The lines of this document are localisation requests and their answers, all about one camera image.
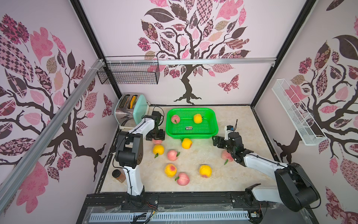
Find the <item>brown spice jar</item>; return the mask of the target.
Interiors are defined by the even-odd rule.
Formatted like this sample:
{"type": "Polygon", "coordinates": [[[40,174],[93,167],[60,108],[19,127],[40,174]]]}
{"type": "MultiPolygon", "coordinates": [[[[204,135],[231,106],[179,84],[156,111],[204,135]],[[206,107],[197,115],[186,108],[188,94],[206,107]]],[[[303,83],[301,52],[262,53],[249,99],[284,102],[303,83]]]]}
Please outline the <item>brown spice jar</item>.
{"type": "Polygon", "coordinates": [[[124,171],[119,170],[119,169],[113,170],[112,177],[121,183],[124,183],[126,181],[126,176],[125,176],[124,171]]]}

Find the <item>pink peach front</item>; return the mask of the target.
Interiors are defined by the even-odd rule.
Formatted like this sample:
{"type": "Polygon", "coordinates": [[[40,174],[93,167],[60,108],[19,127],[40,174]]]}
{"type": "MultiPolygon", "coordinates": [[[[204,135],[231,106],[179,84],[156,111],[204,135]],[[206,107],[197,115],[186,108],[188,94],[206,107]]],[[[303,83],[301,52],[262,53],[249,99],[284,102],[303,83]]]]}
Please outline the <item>pink peach front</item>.
{"type": "Polygon", "coordinates": [[[186,173],[179,173],[179,175],[175,178],[175,181],[180,186],[186,186],[190,183],[190,178],[186,173]]]}

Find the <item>green plastic basket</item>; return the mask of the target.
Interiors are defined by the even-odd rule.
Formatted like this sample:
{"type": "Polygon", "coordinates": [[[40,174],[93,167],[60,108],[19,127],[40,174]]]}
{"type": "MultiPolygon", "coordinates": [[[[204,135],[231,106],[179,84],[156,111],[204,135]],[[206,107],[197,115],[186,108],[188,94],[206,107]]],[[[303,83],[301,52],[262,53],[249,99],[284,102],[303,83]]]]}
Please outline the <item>green plastic basket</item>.
{"type": "Polygon", "coordinates": [[[209,108],[176,108],[167,112],[166,133],[174,139],[209,139],[219,132],[215,112],[209,108]],[[195,124],[193,117],[196,114],[203,116],[203,122],[195,124]],[[178,115],[179,124],[173,124],[171,117],[178,115]]]}

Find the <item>aluminium frame bar left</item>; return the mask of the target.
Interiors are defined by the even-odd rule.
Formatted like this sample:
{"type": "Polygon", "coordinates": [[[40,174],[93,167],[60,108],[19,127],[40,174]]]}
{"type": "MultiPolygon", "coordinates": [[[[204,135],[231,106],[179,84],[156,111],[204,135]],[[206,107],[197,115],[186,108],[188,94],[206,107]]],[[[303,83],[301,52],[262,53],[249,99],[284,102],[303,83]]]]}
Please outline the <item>aluminium frame bar left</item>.
{"type": "Polygon", "coordinates": [[[104,60],[98,59],[89,68],[87,74],[81,80],[78,87],[70,94],[69,98],[64,102],[59,111],[57,111],[50,123],[45,127],[44,131],[37,137],[29,151],[25,153],[19,163],[4,180],[1,185],[1,213],[4,212],[10,200],[13,198],[13,195],[17,192],[20,185],[35,166],[47,146],[54,139],[67,116],[73,111],[76,103],[80,100],[87,87],[95,78],[97,70],[103,66],[104,60]]]}

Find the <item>yellow peach left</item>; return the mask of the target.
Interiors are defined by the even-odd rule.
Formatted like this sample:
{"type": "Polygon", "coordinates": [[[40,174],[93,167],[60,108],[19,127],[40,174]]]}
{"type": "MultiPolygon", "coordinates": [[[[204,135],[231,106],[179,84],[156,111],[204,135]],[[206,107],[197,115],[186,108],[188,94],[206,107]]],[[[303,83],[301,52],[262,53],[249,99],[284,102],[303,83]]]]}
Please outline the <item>yellow peach left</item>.
{"type": "Polygon", "coordinates": [[[153,147],[153,154],[154,154],[154,158],[157,158],[160,155],[163,155],[165,152],[165,148],[163,145],[161,144],[155,144],[153,147]]]}

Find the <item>yellow peach with red blush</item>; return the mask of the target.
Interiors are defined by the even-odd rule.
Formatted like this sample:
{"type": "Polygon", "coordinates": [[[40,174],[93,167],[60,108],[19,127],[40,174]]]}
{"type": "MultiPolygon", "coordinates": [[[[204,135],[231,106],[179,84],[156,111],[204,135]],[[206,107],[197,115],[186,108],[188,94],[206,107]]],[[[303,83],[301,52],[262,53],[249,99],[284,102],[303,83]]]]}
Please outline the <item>yellow peach with red blush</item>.
{"type": "Polygon", "coordinates": [[[193,121],[195,124],[200,124],[203,122],[203,116],[201,114],[196,114],[193,117],[193,121]]]}

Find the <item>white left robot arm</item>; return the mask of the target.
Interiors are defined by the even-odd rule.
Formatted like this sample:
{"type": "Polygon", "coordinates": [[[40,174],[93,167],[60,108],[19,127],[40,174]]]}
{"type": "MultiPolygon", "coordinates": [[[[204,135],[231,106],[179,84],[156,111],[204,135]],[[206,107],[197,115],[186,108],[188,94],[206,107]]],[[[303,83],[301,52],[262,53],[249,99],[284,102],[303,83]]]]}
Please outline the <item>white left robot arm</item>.
{"type": "Polygon", "coordinates": [[[132,197],[139,197],[145,191],[139,168],[144,156],[144,141],[165,139],[164,130],[159,129],[163,119],[162,115],[145,115],[138,125],[120,132],[117,137],[115,161],[125,172],[127,193],[132,197]]]}

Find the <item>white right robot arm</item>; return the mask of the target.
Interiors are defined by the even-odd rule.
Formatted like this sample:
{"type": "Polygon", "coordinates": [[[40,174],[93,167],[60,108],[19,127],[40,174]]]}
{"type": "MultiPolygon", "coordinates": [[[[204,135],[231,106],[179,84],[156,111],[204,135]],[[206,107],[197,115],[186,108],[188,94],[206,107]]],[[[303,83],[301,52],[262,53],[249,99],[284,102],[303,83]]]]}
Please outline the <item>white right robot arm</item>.
{"type": "Polygon", "coordinates": [[[276,181],[276,186],[265,187],[257,183],[246,188],[247,204],[280,203],[293,212],[308,208],[316,201],[321,204],[318,190],[300,164],[277,162],[246,149],[238,132],[227,133],[225,137],[213,136],[212,141],[215,147],[224,149],[236,163],[276,181]]]}

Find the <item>large pink peach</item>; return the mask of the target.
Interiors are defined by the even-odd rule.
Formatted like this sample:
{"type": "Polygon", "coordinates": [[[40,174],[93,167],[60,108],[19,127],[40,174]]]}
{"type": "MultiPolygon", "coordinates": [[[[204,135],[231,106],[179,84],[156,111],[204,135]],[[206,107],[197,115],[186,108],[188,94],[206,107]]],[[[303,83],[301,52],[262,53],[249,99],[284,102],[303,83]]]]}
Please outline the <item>large pink peach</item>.
{"type": "Polygon", "coordinates": [[[152,143],[157,145],[157,144],[162,144],[162,140],[152,140],[152,143]]]}

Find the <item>yellow peach front right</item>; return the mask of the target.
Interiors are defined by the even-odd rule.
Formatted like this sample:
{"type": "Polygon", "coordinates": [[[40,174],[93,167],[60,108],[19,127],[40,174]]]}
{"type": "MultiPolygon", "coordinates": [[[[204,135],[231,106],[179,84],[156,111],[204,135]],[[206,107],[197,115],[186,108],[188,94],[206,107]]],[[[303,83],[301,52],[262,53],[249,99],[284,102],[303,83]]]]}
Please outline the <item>yellow peach front right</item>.
{"type": "Polygon", "coordinates": [[[203,178],[210,178],[212,175],[212,168],[209,165],[201,165],[199,168],[199,174],[203,178]]]}

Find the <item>yellow peach near basket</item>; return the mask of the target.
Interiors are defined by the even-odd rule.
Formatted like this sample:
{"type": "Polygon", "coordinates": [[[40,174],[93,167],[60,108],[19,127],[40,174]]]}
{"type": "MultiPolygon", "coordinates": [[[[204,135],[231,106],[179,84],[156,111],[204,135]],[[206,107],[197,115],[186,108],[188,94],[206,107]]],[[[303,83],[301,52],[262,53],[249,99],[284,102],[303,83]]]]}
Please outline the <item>yellow peach near basket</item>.
{"type": "Polygon", "coordinates": [[[181,141],[181,146],[182,146],[183,149],[190,149],[192,144],[193,144],[193,142],[188,138],[184,138],[181,141]]]}

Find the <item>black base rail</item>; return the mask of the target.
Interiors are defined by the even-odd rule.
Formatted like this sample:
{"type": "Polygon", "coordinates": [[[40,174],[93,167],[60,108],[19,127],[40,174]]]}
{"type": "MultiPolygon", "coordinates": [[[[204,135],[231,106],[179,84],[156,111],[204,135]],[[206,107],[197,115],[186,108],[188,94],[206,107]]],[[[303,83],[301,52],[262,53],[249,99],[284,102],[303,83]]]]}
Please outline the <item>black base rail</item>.
{"type": "Polygon", "coordinates": [[[250,216],[253,212],[265,215],[263,208],[273,205],[273,201],[255,199],[253,186],[245,191],[210,191],[210,192],[144,192],[140,196],[130,196],[125,192],[99,193],[86,196],[77,223],[85,220],[89,207],[120,208],[124,211],[144,212],[146,210],[184,208],[189,205],[231,205],[234,209],[243,209],[250,216]]]}

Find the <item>small pink peach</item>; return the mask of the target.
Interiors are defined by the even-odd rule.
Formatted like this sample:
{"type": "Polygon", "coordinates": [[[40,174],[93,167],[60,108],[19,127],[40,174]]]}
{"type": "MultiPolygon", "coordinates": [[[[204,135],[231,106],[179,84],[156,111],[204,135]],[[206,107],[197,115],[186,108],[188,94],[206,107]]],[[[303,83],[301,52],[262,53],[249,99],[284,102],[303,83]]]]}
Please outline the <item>small pink peach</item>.
{"type": "Polygon", "coordinates": [[[226,150],[222,151],[221,157],[225,161],[224,165],[228,164],[229,162],[234,161],[234,159],[232,158],[231,154],[229,152],[227,152],[226,150]]]}

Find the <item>aluminium frame bar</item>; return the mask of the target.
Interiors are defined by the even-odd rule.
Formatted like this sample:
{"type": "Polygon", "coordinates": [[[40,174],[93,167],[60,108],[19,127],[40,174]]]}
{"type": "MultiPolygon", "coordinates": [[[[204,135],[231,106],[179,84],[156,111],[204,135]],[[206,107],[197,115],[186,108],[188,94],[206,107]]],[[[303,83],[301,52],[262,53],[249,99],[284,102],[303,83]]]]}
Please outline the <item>aluminium frame bar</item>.
{"type": "Polygon", "coordinates": [[[219,58],[219,59],[166,59],[166,60],[110,60],[106,59],[107,63],[156,63],[158,65],[187,65],[187,64],[249,64],[249,63],[269,63],[275,64],[276,58],[219,58]]]}
{"type": "Polygon", "coordinates": [[[4,212],[10,200],[13,198],[13,195],[17,192],[20,185],[35,166],[47,146],[54,139],[67,116],[73,111],[76,103],[80,100],[87,87],[95,78],[97,70],[103,66],[104,60],[98,59],[89,68],[87,74],[81,80],[78,87],[70,94],[69,98],[64,102],[59,111],[57,111],[50,123],[45,127],[44,131],[37,137],[29,151],[25,153],[19,163],[4,180],[1,185],[1,213],[4,212]]]}

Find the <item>yellow red peach front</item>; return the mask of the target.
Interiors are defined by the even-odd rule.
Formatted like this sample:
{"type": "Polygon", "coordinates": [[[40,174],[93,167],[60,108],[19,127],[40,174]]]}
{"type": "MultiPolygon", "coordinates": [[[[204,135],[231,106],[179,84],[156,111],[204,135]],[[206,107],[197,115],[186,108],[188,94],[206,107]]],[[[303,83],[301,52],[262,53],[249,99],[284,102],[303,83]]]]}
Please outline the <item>yellow red peach front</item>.
{"type": "Polygon", "coordinates": [[[171,163],[166,165],[165,174],[167,177],[172,178],[176,175],[176,173],[177,173],[177,168],[175,165],[173,165],[171,163]]]}

